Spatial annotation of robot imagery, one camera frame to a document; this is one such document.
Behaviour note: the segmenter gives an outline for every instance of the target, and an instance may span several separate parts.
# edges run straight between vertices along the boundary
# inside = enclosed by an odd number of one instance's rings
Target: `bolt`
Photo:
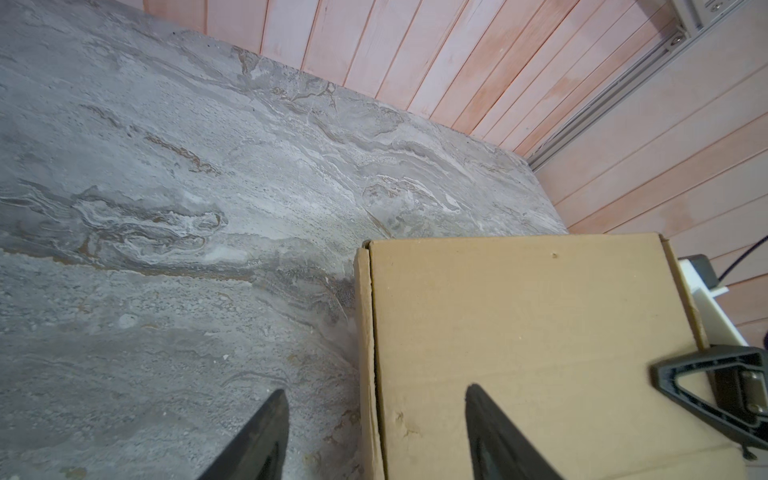
[[[746,409],[754,413],[755,415],[760,415],[761,413],[764,413],[766,411],[763,407],[759,405],[755,405],[754,403],[750,403],[748,406],[746,406]]]

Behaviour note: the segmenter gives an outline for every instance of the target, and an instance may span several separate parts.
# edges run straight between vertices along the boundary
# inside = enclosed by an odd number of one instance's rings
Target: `wooden panel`
[[[377,0],[360,38],[344,86],[375,97],[397,49],[406,36],[419,0]]]
[[[632,65],[652,48],[658,46],[667,35],[676,29],[676,20],[669,4],[660,8],[619,48],[616,49],[599,67],[595,68],[568,96],[515,148],[521,156],[529,155],[545,138],[554,133],[567,119],[569,114],[579,111],[585,98],[594,96],[603,89],[600,86],[609,78],[613,80],[625,65]]]
[[[638,0],[632,5],[616,23],[614,23],[566,74],[557,80],[557,83],[538,101],[538,103],[522,119],[507,138],[502,146],[509,150],[516,150],[528,134],[536,128],[582,81],[586,80],[591,72],[598,68],[621,44],[626,42],[642,25],[648,23],[648,11],[653,12],[653,18],[663,7],[658,5],[659,0]],[[655,25],[655,30],[663,27],[669,21]]]
[[[317,0],[272,0],[266,8],[261,54],[289,67],[301,68]]]
[[[738,8],[550,159],[542,187],[561,202],[765,65],[765,45],[768,2]]]
[[[205,0],[144,0],[144,11],[205,33]]]
[[[768,196],[753,200],[670,238],[676,255],[718,257],[768,234]]]
[[[208,35],[261,52],[267,0],[208,0]]]
[[[552,59],[536,81],[526,88],[520,98],[504,113],[485,139],[493,144],[501,144],[557,81],[633,5],[635,3],[631,0],[613,0],[601,5]]]
[[[408,108],[466,2],[422,0],[376,98]]]
[[[768,318],[768,275],[728,286],[715,300],[734,325]]]
[[[536,15],[526,25],[525,30],[504,55],[504,58],[471,97],[471,101],[453,124],[454,129],[466,134],[475,129],[480,120],[502,96],[504,90],[533,58],[536,51],[560,25],[574,5],[576,5],[576,0],[546,0],[544,2]],[[446,100],[456,103],[457,106],[464,101],[463,98],[456,100],[446,98]]]
[[[605,233],[680,192],[768,150],[768,114],[727,135],[662,175],[571,226],[572,233]]]
[[[430,117],[432,121],[453,125],[541,4],[542,0],[520,0],[502,6]]]
[[[139,10],[144,10],[144,0],[118,0],[120,3],[124,3],[126,5],[129,5],[133,8],[138,8]]]
[[[765,339],[766,333],[768,333],[768,318],[756,320],[754,322],[744,323],[742,325],[739,325],[737,329],[739,330],[739,333],[741,333],[741,336],[744,337],[746,342],[750,344],[750,346],[760,347],[761,349],[765,348],[764,346],[765,343],[763,342],[763,339]],[[753,467],[758,465],[750,464],[748,466]]]
[[[302,69],[344,84],[372,6],[373,0],[320,0]]]
[[[731,266],[731,264],[733,264],[737,258],[741,257],[742,253],[746,252],[751,246],[752,244],[746,245],[733,252],[710,259],[712,268],[715,269],[715,273],[717,273],[718,276],[722,275],[726,268]],[[764,243],[750,253],[747,258],[742,260],[741,263],[731,270],[731,272],[728,273],[728,276],[723,280],[726,283],[738,283],[754,276],[765,275],[766,273],[768,273],[768,244]]]
[[[659,232],[666,237],[695,227],[768,194],[768,152],[614,228],[610,233]]]
[[[496,125],[502,115],[515,103],[528,86],[558,52],[575,35],[579,28],[600,8],[605,0],[580,0],[571,10],[565,20],[554,30],[546,42],[539,48],[536,55],[522,69],[512,83],[507,87],[502,96],[493,104],[491,110],[480,120],[480,123],[472,131],[472,136],[484,138]]]
[[[470,0],[454,25],[408,111],[429,118],[475,49],[504,0]]]
[[[563,222],[577,223],[768,112],[767,84],[765,67],[563,199],[556,204]]]

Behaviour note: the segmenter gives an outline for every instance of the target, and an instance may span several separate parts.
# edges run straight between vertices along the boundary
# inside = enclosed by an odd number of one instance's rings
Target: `box flap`
[[[708,455],[743,477],[731,442],[650,384],[649,365],[697,348],[658,235],[369,249],[388,478],[472,477],[472,382],[568,480],[722,478],[699,475]]]
[[[376,413],[373,307],[370,257],[360,248],[355,256],[355,299],[359,338],[360,423],[362,425],[362,461],[366,480],[384,480],[384,462]]]

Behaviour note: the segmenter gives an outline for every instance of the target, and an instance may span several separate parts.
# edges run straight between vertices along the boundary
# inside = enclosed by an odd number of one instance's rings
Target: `wire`
[[[763,243],[765,243],[767,240],[768,240],[768,235],[766,235],[765,237],[763,237],[763,239],[762,239],[761,241],[759,241],[759,242],[755,243],[754,245],[752,245],[752,246],[750,247],[750,249],[749,249],[749,250],[747,250],[746,252],[742,253],[742,254],[741,254],[741,257],[737,258],[735,262],[733,262],[732,264],[730,264],[730,266],[729,266],[728,268],[726,268],[726,269],[725,269],[725,272],[723,272],[723,274],[722,274],[722,275],[720,275],[720,278],[718,278],[718,279],[717,279],[717,282],[718,282],[718,283],[722,283],[722,282],[723,282],[723,278],[725,278],[725,276],[726,276],[728,273],[730,273],[730,271],[731,271],[731,270],[733,270],[734,268],[736,268],[736,265],[738,265],[738,264],[741,262],[741,260],[744,260],[744,259],[746,258],[746,256],[747,256],[747,255],[749,255],[749,254],[750,254],[750,253],[752,253],[753,251],[757,250],[757,247],[759,247],[760,245],[762,245]]]

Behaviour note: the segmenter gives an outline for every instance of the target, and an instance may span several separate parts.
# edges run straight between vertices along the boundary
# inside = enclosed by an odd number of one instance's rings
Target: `cardboard box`
[[[366,478],[471,479],[474,382],[565,480],[746,478],[650,384],[706,345],[658,235],[377,240],[355,266]]]

